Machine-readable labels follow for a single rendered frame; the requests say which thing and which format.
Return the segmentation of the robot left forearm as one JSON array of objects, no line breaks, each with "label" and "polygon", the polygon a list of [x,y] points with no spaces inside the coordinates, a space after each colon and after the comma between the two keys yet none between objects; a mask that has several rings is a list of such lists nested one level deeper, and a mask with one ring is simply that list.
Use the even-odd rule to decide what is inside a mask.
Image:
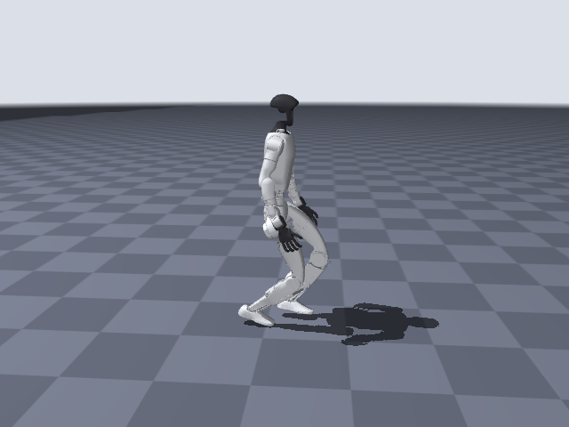
[{"label": "robot left forearm", "polygon": [[303,204],[301,203],[301,200],[300,200],[301,194],[297,188],[298,187],[296,185],[295,177],[294,177],[294,173],[293,173],[293,175],[291,175],[291,180],[290,180],[290,184],[289,184],[287,191],[289,192],[289,194],[288,194],[289,198],[293,201],[294,205],[298,207],[298,206],[303,205]]}]

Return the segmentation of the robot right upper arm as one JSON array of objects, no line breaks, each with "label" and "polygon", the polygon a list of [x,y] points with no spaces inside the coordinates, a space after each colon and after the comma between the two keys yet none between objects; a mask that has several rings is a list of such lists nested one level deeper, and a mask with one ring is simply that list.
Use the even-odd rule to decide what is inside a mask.
[{"label": "robot right upper arm", "polygon": [[263,160],[262,168],[260,171],[260,177],[259,177],[260,188],[262,181],[264,179],[270,178],[270,175],[275,171],[278,158],[282,154],[283,149],[284,149],[284,139],[277,136],[273,136],[268,139],[265,148],[265,157]]}]

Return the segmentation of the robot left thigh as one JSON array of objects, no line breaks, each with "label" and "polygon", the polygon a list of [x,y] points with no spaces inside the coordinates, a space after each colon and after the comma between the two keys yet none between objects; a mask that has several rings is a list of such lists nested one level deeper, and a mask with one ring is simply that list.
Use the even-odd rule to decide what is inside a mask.
[{"label": "robot left thigh", "polygon": [[310,261],[314,266],[323,267],[328,262],[328,251],[325,241],[317,226],[311,219],[294,204],[287,202],[288,214],[286,221],[293,219],[293,230],[314,247]]}]

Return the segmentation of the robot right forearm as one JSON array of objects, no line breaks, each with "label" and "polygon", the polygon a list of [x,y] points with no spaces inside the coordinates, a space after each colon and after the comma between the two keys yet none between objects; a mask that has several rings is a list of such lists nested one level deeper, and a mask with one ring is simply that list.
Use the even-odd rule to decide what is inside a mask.
[{"label": "robot right forearm", "polygon": [[267,216],[271,220],[273,226],[278,228],[283,225],[279,216],[280,210],[276,203],[276,193],[274,191],[274,182],[270,179],[264,179],[261,184],[262,201],[264,201],[267,209]]}]

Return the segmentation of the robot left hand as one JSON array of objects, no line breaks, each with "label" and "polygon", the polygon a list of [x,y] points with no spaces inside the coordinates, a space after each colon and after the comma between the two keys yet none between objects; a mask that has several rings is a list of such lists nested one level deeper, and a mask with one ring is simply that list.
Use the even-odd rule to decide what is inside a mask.
[{"label": "robot left hand", "polygon": [[[310,209],[310,207],[305,206],[305,205],[306,205],[306,202],[304,201],[303,197],[300,197],[300,200],[301,200],[301,203],[302,203],[303,205],[298,206],[298,208],[300,208],[301,211],[304,212],[304,213],[311,219],[311,221],[314,220],[314,222],[315,222],[315,224],[316,224],[316,226],[317,226],[317,220],[316,220],[316,218],[314,217],[314,215],[318,218],[318,214],[317,214],[314,210]],[[314,215],[313,215],[313,214],[314,214]],[[312,217],[312,218],[311,218],[311,217]],[[313,220],[312,220],[312,219],[313,219]]]}]

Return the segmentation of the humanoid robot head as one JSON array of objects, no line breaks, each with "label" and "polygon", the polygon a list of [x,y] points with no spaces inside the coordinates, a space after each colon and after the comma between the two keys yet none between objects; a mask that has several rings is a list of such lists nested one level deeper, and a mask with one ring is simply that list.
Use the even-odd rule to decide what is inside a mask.
[{"label": "humanoid robot head", "polygon": [[[285,129],[284,132],[289,134],[286,131],[286,126],[293,125],[293,109],[299,104],[299,102],[293,98],[291,95],[288,94],[278,94],[275,96],[271,102],[270,107],[277,108],[280,113],[285,113],[287,116],[287,121],[278,121],[276,122],[275,127],[271,130],[271,133],[276,133],[276,130]],[[279,133],[279,131],[277,131]]]}]

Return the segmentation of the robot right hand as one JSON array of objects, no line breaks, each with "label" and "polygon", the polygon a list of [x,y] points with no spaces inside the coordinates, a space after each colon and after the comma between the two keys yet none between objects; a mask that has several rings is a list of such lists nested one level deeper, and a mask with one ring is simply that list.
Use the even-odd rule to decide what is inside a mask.
[{"label": "robot right hand", "polygon": [[[294,236],[297,237],[297,238],[299,238],[299,239],[303,239],[303,237],[302,237],[302,236],[299,236],[298,234],[292,232],[290,229],[286,228],[286,225],[287,225],[287,224],[286,224],[284,218],[283,218],[281,215],[279,216],[279,218],[280,218],[281,222],[283,223],[283,225],[280,226],[280,227],[278,227],[278,228],[275,228],[275,227],[274,227],[274,228],[275,228],[275,230],[278,230],[278,231],[279,231],[279,232],[278,232],[278,237],[279,237],[280,242],[282,243],[282,246],[283,246],[284,250],[285,250],[287,253],[289,253],[290,251],[291,251],[291,252],[294,252],[294,250],[298,251],[299,248],[297,248],[297,247],[302,247],[302,246],[301,246],[300,244],[298,244],[298,242],[294,239]],[[292,241],[293,241],[293,242],[292,242]],[[290,247],[290,245],[289,245],[288,242],[290,243],[290,245],[291,245],[292,247]],[[296,247],[293,243],[294,243],[297,247]],[[289,250],[286,248],[285,244],[287,245],[287,247],[288,247]],[[293,250],[293,249],[294,249],[294,250]]]}]

